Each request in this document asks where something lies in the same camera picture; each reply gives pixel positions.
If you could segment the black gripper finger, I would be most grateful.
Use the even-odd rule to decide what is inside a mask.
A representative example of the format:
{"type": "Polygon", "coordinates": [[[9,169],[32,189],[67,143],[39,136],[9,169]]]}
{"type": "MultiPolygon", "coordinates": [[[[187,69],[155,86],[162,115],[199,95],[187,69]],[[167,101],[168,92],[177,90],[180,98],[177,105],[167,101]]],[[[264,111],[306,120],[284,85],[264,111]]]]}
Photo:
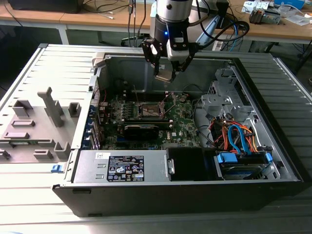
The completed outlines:
{"type": "Polygon", "coordinates": [[[189,54],[185,58],[183,63],[180,63],[177,60],[176,61],[171,61],[173,71],[172,71],[170,82],[174,81],[174,79],[176,78],[176,76],[177,76],[177,74],[179,72],[185,72],[186,71],[186,69],[188,68],[188,66],[192,62],[196,52],[197,52],[197,43],[192,42],[192,43],[189,44],[189,54]]]}
{"type": "Polygon", "coordinates": [[[164,46],[156,39],[144,39],[141,47],[147,62],[154,66],[154,76],[159,73],[159,60],[164,52],[164,46]]]}

